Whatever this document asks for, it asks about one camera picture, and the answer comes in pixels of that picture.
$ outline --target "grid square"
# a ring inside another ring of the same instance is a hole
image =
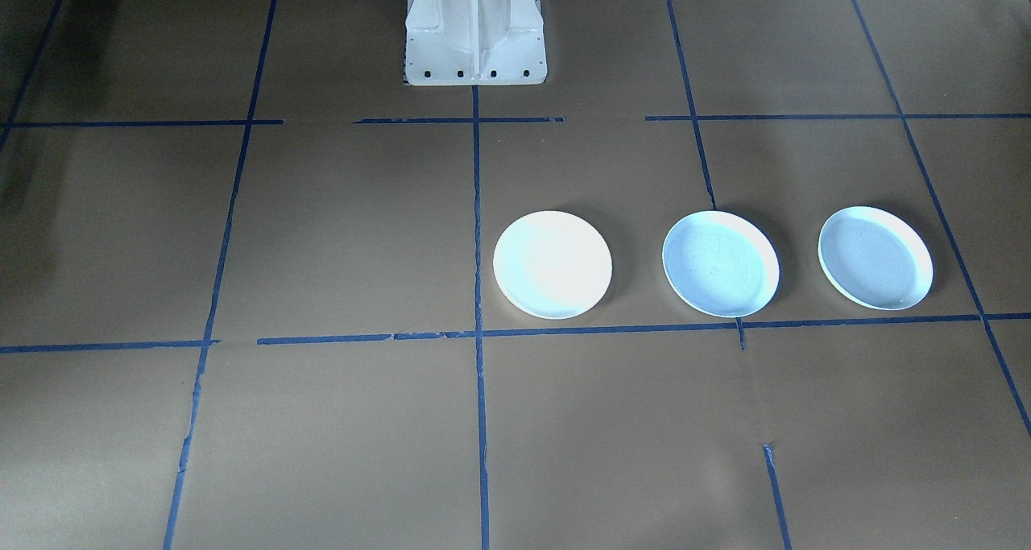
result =
[[[215,336],[473,328],[468,125],[255,129]]]
[[[269,0],[65,0],[20,121],[246,117]]]
[[[746,320],[884,317],[847,300],[817,254],[820,230],[850,205],[891,212],[924,238],[931,291],[898,315],[976,312],[898,121],[704,122],[717,202],[766,232],[780,261],[773,300]]]
[[[995,341],[1009,366],[1024,406],[1031,405],[1031,320],[992,321]]]
[[[985,311],[1031,311],[1031,120],[909,126]]]
[[[1028,0],[859,0],[907,114],[1031,111]]]
[[[716,322],[684,303],[662,268],[681,217],[710,207],[689,123],[576,121],[485,125],[480,148],[486,328]],[[494,247],[526,214],[561,209],[592,224],[612,254],[598,305],[563,321],[522,313],[498,288]]]
[[[56,0],[0,0],[0,120],[7,121]]]
[[[491,547],[778,550],[735,337],[487,338]]]
[[[665,0],[541,0],[547,80],[480,89],[485,116],[643,119],[687,112]]]
[[[199,338],[239,129],[15,129],[0,344]]]
[[[291,122],[469,117],[468,87],[404,80],[406,0],[279,0],[258,114]]]
[[[220,344],[175,547],[479,548],[471,339]]]
[[[197,349],[0,355],[5,548],[156,548]]]
[[[673,2],[699,114],[895,112],[851,0]]]
[[[980,323],[749,335],[798,548],[1027,546],[1028,435]]]

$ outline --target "light blue plate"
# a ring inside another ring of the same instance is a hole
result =
[[[662,245],[662,265],[686,303],[714,317],[755,313],[769,303],[780,282],[770,240],[726,212],[697,212],[674,224]]]

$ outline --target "white plate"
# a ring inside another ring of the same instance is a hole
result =
[[[697,212],[674,224],[662,245],[662,265],[686,303],[714,317],[755,313],[780,280],[770,240],[726,212]]]
[[[834,213],[820,230],[817,252],[834,288],[864,306],[901,311],[931,290],[927,245],[884,209],[857,205]]]
[[[568,319],[605,295],[612,256],[598,230],[576,216],[534,212],[501,233],[494,278],[520,310],[542,319]]]

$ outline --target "plate rim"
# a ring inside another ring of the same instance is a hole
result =
[[[828,226],[830,226],[833,221],[840,220],[845,216],[861,211],[866,214],[872,213],[875,216],[885,217],[892,223],[897,223],[899,227],[902,228],[902,230],[907,230],[909,234],[911,234],[916,238],[914,241],[920,242],[921,245],[920,249],[914,254],[912,246],[907,244],[906,238],[899,237],[898,230],[895,230],[895,228],[888,226],[887,224],[880,222],[878,223],[880,227],[887,229],[889,232],[895,235],[895,237],[897,237],[899,240],[903,242],[906,250],[909,252],[910,259],[912,259],[913,264],[917,265],[918,276],[921,271],[921,266],[924,263],[927,264],[927,270],[928,270],[927,288],[926,290],[922,291],[920,297],[913,300],[912,303],[903,306],[877,306],[875,304],[871,304],[865,300],[860,299],[858,296],[855,296],[855,294],[853,294],[852,292],[845,290],[845,288],[841,285],[841,283],[838,282],[836,278],[834,278],[834,276],[831,273],[831,270],[829,270],[829,268],[827,267],[827,263],[825,263],[824,261],[824,237],[827,232]],[[831,283],[831,285],[833,285],[834,288],[839,293],[841,293],[842,296],[847,298],[847,300],[852,300],[853,302],[861,306],[865,306],[867,309],[873,309],[874,311],[904,311],[906,309],[911,309],[917,304],[921,303],[924,300],[924,298],[927,298],[928,294],[931,291],[931,287],[934,284],[934,259],[931,257],[931,250],[928,249],[927,241],[924,240],[924,237],[921,236],[920,232],[913,229],[913,227],[909,225],[909,223],[906,222],[905,220],[899,218],[898,216],[895,216],[895,214],[892,214],[887,209],[883,209],[880,207],[875,207],[872,205],[850,205],[846,207],[842,207],[841,209],[838,209],[834,214],[831,214],[827,218],[827,220],[824,221],[823,227],[820,228],[820,236],[817,238],[817,257],[820,260],[820,268],[823,270],[825,278],[827,278],[827,280]]]

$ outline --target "blue tape line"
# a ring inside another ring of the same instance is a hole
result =
[[[165,539],[162,544],[164,550],[171,550],[172,538],[175,536],[175,522],[179,515],[179,503],[182,499],[182,483],[186,480],[187,464],[190,461],[190,448],[193,445],[194,428],[197,425],[197,411],[200,407],[200,380],[207,367],[208,346],[205,345],[200,350],[200,358],[197,359],[197,375],[194,377],[193,398],[190,403],[190,427],[187,436],[182,440],[182,450],[179,452],[179,465],[175,473],[175,486],[172,488],[172,504],[168,511],[168,523],[165,525]]]
[[[728,330],[733,322],[655,324],[625,326],[581,326],[556,328],[498,328],[484,331],[484,336],[539,336],[546,334],[613,334],[625,332],[670,332],[683,330]]]
[[[778,115],[708,115],[698,121],[821,121],[898,119],[894,114],[778,114]],[[645,116],[644,121],[690,121],[691,116]]]
[[[434,123],[551,123],[562,122],[565,118],[557,117],[417,117],[417,118],[365,118],[355,122],[355,125],[425,125]]]
[[[321,336],[267,336],[258,339],[258,345],[312,345],[319,343],[368,343],[390,341],[393,334],[324,334]]]
[[[734,324],[737,326],[737,341],[741,344],[741,350],[747,349],[747,343],[744,341],[744,326],[741,324],[741,319],[734,319]]]
[[[892,86],[891,77],[888,76],[888,69],[885,67],[885,63],[880,59],[880,53],[877,51],[876,44],[873,43],[873,35],[870,33],[870,28],[866,23],[866,19],[863,17],[863,10],[859,6],[859,0],[852,0],[852,5],[856,10],[856,15],[859,18],[860,25],[863,27],[863,33],[866,35],[866,41],[869,43],[870,51],[873,53],[873,58],[877,62],[877,67],[880,69],[880,76],[885,79],[885,86],[888,88],[888,93],[892,97],[892,102],[895,103],[895,110],[901,118],[902,127],[905,129],[906,138],[909,140],[909,148],[912,150],[913,158],[916,158],[917,165],[920,167],[921,175],[924,176],[924,184],[926,184],[927,191],[931,195],[931,201],[934,202],[934,208],[938,213],[938,220],[940,220],[941,226],[945,230],[945,235],[949,237],[949,245],[952,247],[953,254],[956,256],[956,261],[960,265],[960,272],[963,273],[963,279],[966,282],[967,289],[969,290],[970,298],[973,299],[974,306],[977,309],[977,315],[984,322],[985,332],[988,334],[989,341],[992,344],[992,349],[995,351],[996,360],[999,363],[999,367],[1002,369],[1003,377],[1006,379],[1006,384],[1009,387],[1013,403],[1016,403],[1017,410],[1021,414],[1021,419],[1024,421],[1024,428],[1027,429],[1028,435],[1031,435],[1031,421],[1028,421],[1027,408],[1024,407],[1024,400],[1021,399],[1017,385],[1013,383],[1012,377],[1009,374],[1009,366],[1006,364],[1006,359],[1002,355],[1002,351],[999,349],[999,346],[995,341],[995,334],[992,332],[992,327],[985,315],[985,308],[980,302],[980,298],[977,296],[977,290],[974,288],[973,280],[970,278],[970,272],[967,270],[966,263],[963,261],[963,255],[960,253],[960,247],[956,241],[956,236],[953,234],[953,230],[950,227],[949,219],[945,218],[944,208],[942,208],[941,201],[938,199],[938,194],[934,190],[934,184],[931,182],[931,175],[927,171],[927,166],[924,165],[924,158],[920,153],[920,148],[917,147],[917,139],[913,138],[912,130],[909,128],[909,122],[906,119],[905,112],[902,110],[902,103],[899,102],[898,94],[895,93],[895,88]]]
[[[691,78],[688,76],[688,63],[684,59],[684,47],[680,45],[680,30],[676,26],[676,12],[673,11],[673,0],[666,0],[666,10],[669,12],[669,26],[673,29],[673,42],[676,45],[676,57],[680,61],[680,76],[684,77],[684,92],[688,96],[688,109],[691,110],[691,126],[695,130],[695,143],[698,145],[698,158],[702,164],[702,175],[705,177],[705,190],[709,194],[712,209],[717,209],[716,194],[712,192],[712,180],[709,177],[708,161],[705,158],[705,145],[702,144],[702,129],[698,125],[698,110],[695,108],[695,96],[691,92]]]
[[[766,472],[770,476],[770,489],[773,490],[773,505],[776,507],[776,519],[780,524],[780,540],[784,550],[791,550],[791,535],[788,532],[788,517],[784,513],[784,500],[780,498],[780,484],[776,479],[776,465],[773,464],[773,448],[763,445],[763,455],[766,456]]]
[[[925,317],[873,317],[864,319],[819,319],[801,321],[747,321],[744,328],[801,328],[809,326],[861,326],[875,324],[970,322],[979,321],[978,315],[940,315]]]
[[[322,334],[317,336],[264,336],[258,345],[315,345],[322,343],[372,343],[379,341],[427,341],[432,338],[470,338],[472,330],[444,330],[440,332],[385,332],[373,334]]]
[[[268,3],[268,15],[265,19],[265,36],[261,41],[261,52],[258,54],[258,68],[255,70],[255,84],[251,91],[251,107],[247,109],[247,119],[254,120],[258,110],[258,93],[261,91],[261,77],[265,73],[265,57],[268,55],[268,41],[272,39],[272,23],[275,21],[275,6],[279,0],[271,0]]]
[[[988,318],[1031,319],[1031,313],[1009,313],[991,315]],[[678,332],[692,330],[738,330],[747,328],[803,328],[819,326],[863,326],[879,324],[972,322],[982,320],[978,315],[934,315],[912,317],[876,317],[859,319],[819,319],[798,321],[744,321],[738,327],[737,320],[711,323],[584,326],[555,328],[494,328],[481,329],[483,337],[502,336],[544,336],[562,334],[620,334],[635,332]],[[368,343],[377,341],[421,341],[433,338],[472,338],[475,330],[444,330],[439,332],[397,332],[374,334],[327,334],[320,336],[267,336],[258,339],[258,345],[306,345],[315,343]]]
[[[491,511],[487,475],[487,397],[484,383],[484,311],[483,311],[483,246],[479,208],[479,88],[472,86],[472,214],[474,217],[476,281],[473,287],[473,314],[476,329],[476,419],[479,431],[479,543],[480,550],[491,548]]]
[[[906,114],[906,119],[1031,119],[1031,114]]]
[[[36,73],[36,68],[39,66],[40,59],[43,56],[43,50],[46,47],[46,41],[49,40],[51,33],[54,32],[54,25],[57,24],[58,14],[61,12],[63,5],[64,0],[56,0],[54,6],[51,8],[51,17],[46,20],[46,26],[43,27],[43,32],[39,36],[39,42],[36,43],[36,51],[32,53],[32,60],[29,61],[29,69],[26,69],[22,86],[18,89],[18,95],[14,96],[10,112],[7,114],[7,124],[4,125],[3,131],[0,132],[0,152],[3,151],[3,147],[7,143],[7,137],[10,135],[14,121],[18,119],[18,110],[22,108],[22,102],[25,101],[25,96],[29,93],[29,85],[32,83],[32,76]]]
[[[55,127],[209,127],[209,126],[242,126],[242,125],[282,125],[281,119],[210,119],[181,121],[60,121],[40,123],[15,123],[14,128],[48,129]]]
[[[1002,370],[1002,377],[1006,380],[1006,386],[1009,387],[1009,395],[1013,397],[1013,402],[1017,403],[1017,411],[1021,414],[1021,421],[1024,421],[1024,429],[1028,432],[1028,436],[1031,436],[1031,418],[1028,418],[1028,410],[1024,407],[1024,399],[1021,399],[1021,393],[1017,389],[1013,376],[1009,374],[1009,364],[1006,362],[1006,357],[1002,355],[1002,349],[999,348],[999,343],[995,338],[992,324],[986,319],[984,326],[985,333],[988,334],[988,341],[992,344],[992,350],[995,351],[995,360],[998,361],[999,368]]]
[[[214,328],[214,315],[219,308],[219,293],[222,289],[222,278],[226,269],[226,255],[229,252],[229,238],[233,230],[233,211],[236,206],[236,196],[240,191],[240,179],[243,175],[243,164],[247,158],[247,147],[251,141],[251,130],[254,128],[255,110],[258,108],[258,94],[261,91],[261,77],[265,69],[265,56],[268,53],[268,41],[272,36],[272,22],[275,18],[277,0],[270,0],[268,18],[265,20],[265,36],[262,38],[261,52],[258,55],[258,67],[255,69],[254,88],[251,91],[251,105],[247,108],[247,123],[243,127],[243,138],[240,140],[240,155],[236,161],[236,174],[233,177],[233,191],[229,197],[229,209],[226,213],[226,227],[222,235],[222,250],[219,253],[219,266],[214,273],[214,284],[211,287],[211,309],[204,325],[204,338],[210,339]],[[193,402],[190,407],[190,429],[182,441],[182,451],[179,454],[179,470],[175,476],[175,488],[172,492],[172,504],[168,511],[168,524],[165,527],[163,550],[171,550],[172,539],[175,536],[175,522],[179,512],[179,499],[182,495],[182,483],[186,480],[187,465],[190,461],[190,447],[193,443],[194,425],[197,421],[197,411],[200,407],[201,377],[207,363],[208,347],[201,348],[197,360],[197,377],[194,381]]]
[[[821,120],[884,120],[899,119],[898,114],[776,114],[776,115],[707,115],[698,121],[821,121]],[[906,119],[1031,119],[1031,114],[906,114]],[[644,121],[691,121],[686,116],[644,116]]]
[[[1017,321],[1031,319],[1031,313],[996,313],[985,315],[985,318],[990,321]]]
[[[131,351],[135,349],[195,349],[214,345],[218,341],[143,341],[132,343],[87,343],[71,345],[21,345],[0,347],[0,354],[18,353],[72,353],[80,351]]]
[[[485,117],[479,123],[551,123],[550,117]]]
[[[368,118],[356,121],[355,125],[411,125],[431,123],[472,123],[472,120],[467,117]]]

